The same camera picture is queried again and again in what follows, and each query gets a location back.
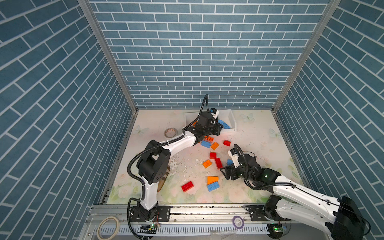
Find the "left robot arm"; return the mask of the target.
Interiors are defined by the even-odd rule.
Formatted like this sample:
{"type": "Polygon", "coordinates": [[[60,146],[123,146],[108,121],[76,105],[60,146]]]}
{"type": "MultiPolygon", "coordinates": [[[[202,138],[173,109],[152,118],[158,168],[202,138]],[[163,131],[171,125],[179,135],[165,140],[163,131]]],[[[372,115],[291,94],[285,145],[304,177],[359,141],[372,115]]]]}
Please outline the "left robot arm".
{"type": "Polygon", "coordinates": [[[181,135],[165,142],[152,140],[138,154],[137,168],[143,187],[140,205],[145,210],[152,210],[158,204],[158,182],[165,175],[171,156],[200,143],[210,135],[220,134],[224,126],[219,123],[218,116],[219,111],[216,109],[202,112],[182,129],[181,135]]]}

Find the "blue lego bottom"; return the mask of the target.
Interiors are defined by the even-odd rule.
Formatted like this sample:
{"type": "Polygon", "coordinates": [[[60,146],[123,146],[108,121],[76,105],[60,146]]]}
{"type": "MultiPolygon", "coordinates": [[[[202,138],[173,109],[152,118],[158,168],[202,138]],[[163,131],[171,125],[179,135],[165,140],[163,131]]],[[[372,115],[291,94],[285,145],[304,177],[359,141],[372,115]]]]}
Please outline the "blue lego bottom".
{"type": "Polygon", "coordinates": [[[207,185],[209,192],[217,190],[219,187],[220,187],[219,182],[213,182],[213,183],[207,185]]]}

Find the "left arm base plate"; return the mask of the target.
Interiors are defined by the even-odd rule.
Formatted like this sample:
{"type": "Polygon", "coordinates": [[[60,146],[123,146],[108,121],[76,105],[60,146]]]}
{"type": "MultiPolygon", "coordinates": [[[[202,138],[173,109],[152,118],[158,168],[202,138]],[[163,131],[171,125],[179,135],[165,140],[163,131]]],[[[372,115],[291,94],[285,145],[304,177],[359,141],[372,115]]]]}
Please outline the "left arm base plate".
{"type": "Polygon", "coordinates": [[[130,222],[169,222],[170,214],[170,206],[155,206],[151,210],[146,210],[138,205],[130,208],[128,217],[130,222]]]}

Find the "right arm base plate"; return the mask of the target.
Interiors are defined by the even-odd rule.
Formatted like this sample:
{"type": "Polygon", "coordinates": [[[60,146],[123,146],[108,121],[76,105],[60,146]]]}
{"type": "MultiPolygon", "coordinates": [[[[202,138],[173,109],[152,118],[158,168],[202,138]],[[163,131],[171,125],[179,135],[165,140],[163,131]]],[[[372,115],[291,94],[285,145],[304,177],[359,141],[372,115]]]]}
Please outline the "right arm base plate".
{"type": "Polygon", "coordinates": [[[271,207],[269,205],[247,205],[244,208],[249,212],[252,222],[279,222],[290,220],[282,218],[277,213],[276,207],[271,207]]]}

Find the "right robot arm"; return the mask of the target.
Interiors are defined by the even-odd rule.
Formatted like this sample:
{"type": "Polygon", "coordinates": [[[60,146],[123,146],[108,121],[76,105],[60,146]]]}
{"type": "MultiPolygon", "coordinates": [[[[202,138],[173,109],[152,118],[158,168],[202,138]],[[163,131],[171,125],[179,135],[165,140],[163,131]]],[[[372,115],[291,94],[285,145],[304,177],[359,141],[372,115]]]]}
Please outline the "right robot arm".
{"type": "Polygon", "coordinates": [[[308,189],[261,167],[256,157],[231,149],[233,163],[220,169],[227,180],[243,179],[254,191],[271,193],[263,212],[268,220],[294,220],[329,235],[333,240],[361,240],[370,225],[349,197],[340,199],[308,189]]]}

